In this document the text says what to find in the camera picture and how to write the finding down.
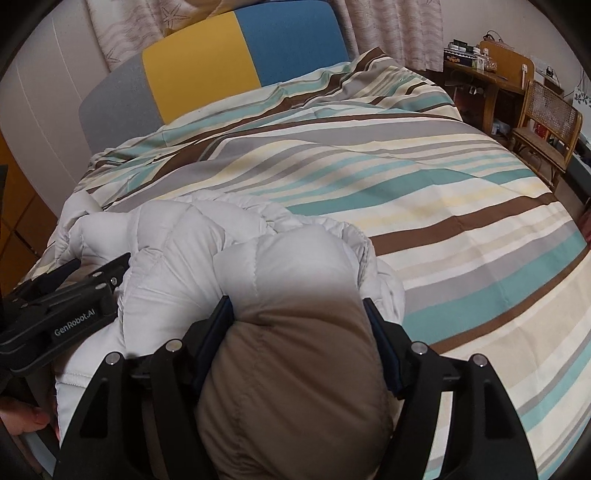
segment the white down jacket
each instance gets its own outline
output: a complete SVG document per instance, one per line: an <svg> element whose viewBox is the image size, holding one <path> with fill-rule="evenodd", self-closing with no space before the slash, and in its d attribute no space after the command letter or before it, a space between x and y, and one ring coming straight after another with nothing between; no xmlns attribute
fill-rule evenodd
<svg viewBox="0 0 591 480"><path fill-rule="evenodd" d="M360 230L330 218L292 215L260 197L200 190L113 213L78 192L66 202L53 239L58 265L80 258L80 276L131 252L129 270L115 291L118 318L54 364L62 438L107 353L153 353L207 318L224 294L240 310L252 306L247 297L256 295L258 284L297 291L293 279L301 276L286 271L305 268L306 277L347 295L348 285L354 285L359 299L372 298L388 321L401 323L404 314L401 283ZM240 250L220 259L220 252L236 244ZM238 252L243 262L235 258ZM304 265L297 258L313 260ZM241 287L242 278L250 287Z"/></svg>

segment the chair seat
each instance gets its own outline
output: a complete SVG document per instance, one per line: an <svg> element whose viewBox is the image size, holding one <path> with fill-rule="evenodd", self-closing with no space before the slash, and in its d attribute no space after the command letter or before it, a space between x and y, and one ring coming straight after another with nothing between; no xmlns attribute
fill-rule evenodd
<svg viewBox="0 0 591 480"><path fill-rule="evenodd" d="M526 127L515 128L513 130L513 135L529 147L533 148L537 153L546 157L549 162L554 164L554 166L559 168L563 173L566 171L566 160L560 152L552 147L547 141L544 141L543 138L540 138L532 132L532 130Z"/></svg>

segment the rattan chair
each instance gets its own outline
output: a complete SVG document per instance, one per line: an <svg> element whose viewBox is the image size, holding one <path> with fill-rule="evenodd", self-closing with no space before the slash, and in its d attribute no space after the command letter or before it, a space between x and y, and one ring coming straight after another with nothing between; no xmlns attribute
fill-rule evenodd
<svg viewBox="0 0 591 480"><path fill-rule="evenodd" d="M536 134L532 124L545 127L544 138ZM583 116L549 88L530 80L517 128L511 132L514 140L513 152L554 192L561 176L566 172L577 144ZM553 140L554 148L548 139ZM524 159L522 152L540 159L539 168ZM550 166L550 178L542 175L542 162Z"/></svg>

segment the wooden table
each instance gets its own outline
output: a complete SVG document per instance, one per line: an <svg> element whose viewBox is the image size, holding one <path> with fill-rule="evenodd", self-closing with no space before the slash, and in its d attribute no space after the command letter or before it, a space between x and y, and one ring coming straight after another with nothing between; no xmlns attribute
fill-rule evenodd
<svg viewBox="0 0 591 480"><path fill-rule="evenodd" d="M482 130L487 135L491 135L492 133L492 123L495 120L495 105L497 96L499 95L499 90L505 90L507 92L513 92L518 95L525 96L525 90L521 88L521 85L516 85L515 83L512 83L503 77L499 77L494 73L480 72L476 69L473 69L472 67L458 65L457 63L450 61L444 62L444 68L459 70L460 72L464 72L475 79L481 80L488 84L485 92L484 113L482 116Z"/></svg>

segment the striped blanket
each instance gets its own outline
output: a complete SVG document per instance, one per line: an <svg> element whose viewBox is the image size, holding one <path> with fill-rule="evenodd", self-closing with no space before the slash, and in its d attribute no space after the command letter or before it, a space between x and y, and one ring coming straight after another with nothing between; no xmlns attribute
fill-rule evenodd
<svg viewBox="0 0 591 480"><path fill-rule="evenodd" d="M404 283L404 327L487 355L541 479L591 415L591 256L575 224L450 98L379 50L222 100L96 156L78 185L110 211L197 189L350 222ZM51 268L51 247L37 273ZM441 466L443 399L426 478Z"/></svg>

